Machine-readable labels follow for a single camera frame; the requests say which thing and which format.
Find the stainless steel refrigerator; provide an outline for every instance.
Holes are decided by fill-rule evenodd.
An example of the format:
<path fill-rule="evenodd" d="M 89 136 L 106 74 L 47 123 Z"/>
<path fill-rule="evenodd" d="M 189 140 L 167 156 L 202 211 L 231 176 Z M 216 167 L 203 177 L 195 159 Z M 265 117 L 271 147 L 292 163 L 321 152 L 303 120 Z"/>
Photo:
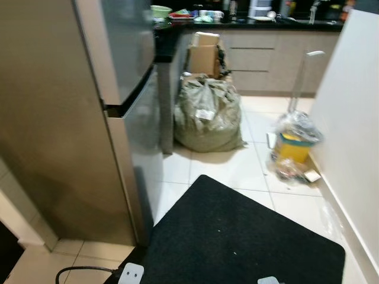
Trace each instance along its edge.
<path fill-rule="evenodd" d="M 148 0 L 6 0 L 0 154 L 60 238 L 147 245 L 162 180 Z"/>

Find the black cable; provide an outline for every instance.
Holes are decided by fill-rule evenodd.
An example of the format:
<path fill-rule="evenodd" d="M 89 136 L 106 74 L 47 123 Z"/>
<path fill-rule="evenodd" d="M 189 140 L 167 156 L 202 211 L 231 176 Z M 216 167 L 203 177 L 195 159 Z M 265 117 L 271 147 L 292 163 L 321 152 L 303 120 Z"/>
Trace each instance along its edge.
<path fill-rule="evenodd" d="M 59 276 L 63 272 L 68 271 L 68 270 L 81 270 L 81 269 L 102 270 L 102 271 L 106 271 L 106 272 L 110 272 L 110 273 L 113 273 L 113 272 L 115 272 L 117 270 L 117 269 L 109 269 L 109 268 L 98 267 L 98 266 L 72 266 L 72 267 L 66 267 L 66 268 L 63 268 L 60 272 L 57 273 L 57 276 L 55 277 L 55 284 L 59 284 Z"/>

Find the gray sack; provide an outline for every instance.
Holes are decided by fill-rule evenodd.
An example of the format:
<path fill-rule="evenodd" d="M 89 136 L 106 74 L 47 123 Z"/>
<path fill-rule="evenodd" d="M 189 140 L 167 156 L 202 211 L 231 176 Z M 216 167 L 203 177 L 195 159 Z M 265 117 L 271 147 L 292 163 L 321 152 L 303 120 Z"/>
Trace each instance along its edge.
<path fill-rule="evenodd" d="M 239 103 L 235 87 L 226 81 L 188 81 L 175 105 L 175 138 L 197 152 L 230 151 L 243 146 Z"/>

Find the bowl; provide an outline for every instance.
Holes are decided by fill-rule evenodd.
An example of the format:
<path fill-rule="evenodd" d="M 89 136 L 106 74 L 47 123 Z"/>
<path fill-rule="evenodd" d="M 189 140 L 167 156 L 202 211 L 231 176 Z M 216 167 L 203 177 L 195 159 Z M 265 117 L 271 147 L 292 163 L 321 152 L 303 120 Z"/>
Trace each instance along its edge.
<path fill-rule="evenodd" d="M 153 11 L 153 18 L 167 18 L 172 11 L 171 8 L 165 6 L 151 5 L 150 7 Z"/>

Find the black countertop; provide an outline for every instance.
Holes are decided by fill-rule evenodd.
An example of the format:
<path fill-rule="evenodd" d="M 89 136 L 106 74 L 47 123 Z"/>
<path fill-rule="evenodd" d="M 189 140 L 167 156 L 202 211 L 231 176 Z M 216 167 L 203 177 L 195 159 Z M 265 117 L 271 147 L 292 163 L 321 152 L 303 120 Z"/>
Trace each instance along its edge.
<path fill-rule="evenodd" d="M 315 24 L 305 24 L 288 19 L 276 22 L 259 22 L 241 19 L 237 22 L 194 22 L 167 21 L 155 25 L 156 34 L 156 63 L 170 63 L 176 52 L 176 45 L 185 29 L 187 30 L 291 30 L 291 31 L 331 31 L 340 32 L 343 23 L 330 24 L 330 21 L 317 21 Z"/>

